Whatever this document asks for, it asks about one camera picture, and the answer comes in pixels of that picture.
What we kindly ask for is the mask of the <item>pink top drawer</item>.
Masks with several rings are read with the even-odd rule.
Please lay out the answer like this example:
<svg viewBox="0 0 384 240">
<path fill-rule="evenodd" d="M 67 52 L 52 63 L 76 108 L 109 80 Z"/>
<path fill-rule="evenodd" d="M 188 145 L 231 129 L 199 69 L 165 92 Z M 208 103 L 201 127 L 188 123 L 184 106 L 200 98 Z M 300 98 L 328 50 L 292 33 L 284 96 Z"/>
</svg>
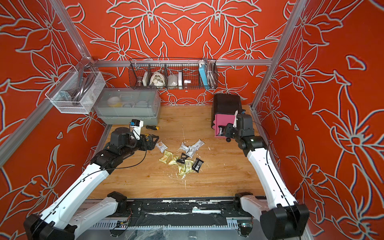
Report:
<svg viewBox="0 0 384 240">
<path fill-rule="evenodd" d="M 217 134 L 219 133 L 219 126 L 227 126 L 227 124 L 234 123 L 234 115 L 229 114 L 215 114 L 215 119 L 213 120 L 213 129 L 215 131 L 215 138 L 225 139 L 226 137 L 219 137 Z"/>
</svg>

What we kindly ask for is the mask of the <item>black cookie packet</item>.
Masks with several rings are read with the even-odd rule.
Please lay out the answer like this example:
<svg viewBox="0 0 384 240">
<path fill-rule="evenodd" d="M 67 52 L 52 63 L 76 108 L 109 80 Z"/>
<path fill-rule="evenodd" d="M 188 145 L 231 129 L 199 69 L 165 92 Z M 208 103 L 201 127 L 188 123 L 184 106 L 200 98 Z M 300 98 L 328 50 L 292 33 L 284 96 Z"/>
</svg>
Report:
<svg viewBox="0 0 384 240">
<path fill-rule="evenodd" d="M 176 160 L 178 164 L 184 165 L 186 163 L 186 160 L 189 158 L 189 156 L 185 153 L 182 153 L 181 156 Z"/>
<path fill-rule="evenodd" d="M 196 158 L 196 160 L 194 161 L 194 163 L 192 165 L 192 170 L 194 170 L 195 172 L 199 173 L 203 163 L 204 163 L 204 161 L 202 161 L 199 158 Z"/>
</svg>

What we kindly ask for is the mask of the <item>black cookie packet isolated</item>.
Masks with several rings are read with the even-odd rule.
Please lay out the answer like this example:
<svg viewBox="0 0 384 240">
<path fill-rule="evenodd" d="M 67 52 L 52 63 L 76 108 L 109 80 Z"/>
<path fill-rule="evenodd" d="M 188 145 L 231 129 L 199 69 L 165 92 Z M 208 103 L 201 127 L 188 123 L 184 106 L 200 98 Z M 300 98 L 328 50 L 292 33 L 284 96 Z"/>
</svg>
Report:
<svg viewBox="0 0 384 240">
<path fill-rule="evenodd" d="M 219 133 L 217 136 L 223 137 L 225 135 L 225 126 L 219 126 Z"/>
</svg>

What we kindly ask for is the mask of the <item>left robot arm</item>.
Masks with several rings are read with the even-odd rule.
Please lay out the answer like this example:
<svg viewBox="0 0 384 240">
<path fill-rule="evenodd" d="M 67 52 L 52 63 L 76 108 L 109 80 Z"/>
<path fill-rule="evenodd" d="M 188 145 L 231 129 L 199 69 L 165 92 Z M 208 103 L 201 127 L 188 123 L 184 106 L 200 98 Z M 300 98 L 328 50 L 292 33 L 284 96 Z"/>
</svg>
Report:
<svg viewBox="0 0 384 240">
<path fill-rule="evenodd" d="M 159 137 L 143 135 L 141 129 L 120 127 L 111 133 L 108 146 L 96 153 L 77 180 L 40 214 L 32 214 L 24 221 L 29 240 L 76 240 L 102 219 L 118 214 L 131 214 L 127 197 L 116 191 L 101 202 L 77 213 L 94 189 L 120 169 L 120 164 L 136 151 L 148 152 L 155 148 Z"/>
</svg>

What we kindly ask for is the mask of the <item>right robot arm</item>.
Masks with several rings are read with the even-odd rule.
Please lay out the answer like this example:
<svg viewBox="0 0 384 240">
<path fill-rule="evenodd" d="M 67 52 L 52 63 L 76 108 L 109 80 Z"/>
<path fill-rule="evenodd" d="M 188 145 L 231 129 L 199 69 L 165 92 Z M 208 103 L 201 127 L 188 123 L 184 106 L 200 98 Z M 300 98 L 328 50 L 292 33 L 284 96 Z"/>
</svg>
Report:
<svg viewBox="0 0 384 240">
<path fill-rule="evenodd" d="M 263 203 L 255 196 L 241 193 L 237 199 L 241 209 L 257 219 L 268 240 L 301 239 L 309 220 L 309 209 L 299 204 L 286 187 L 269 153 L 269 145 L 255 135 L 253 118 L 235 116 L 225 127 L 225 136 L 234 139 L 255 169 L 266 196 Z"/>
</svg>

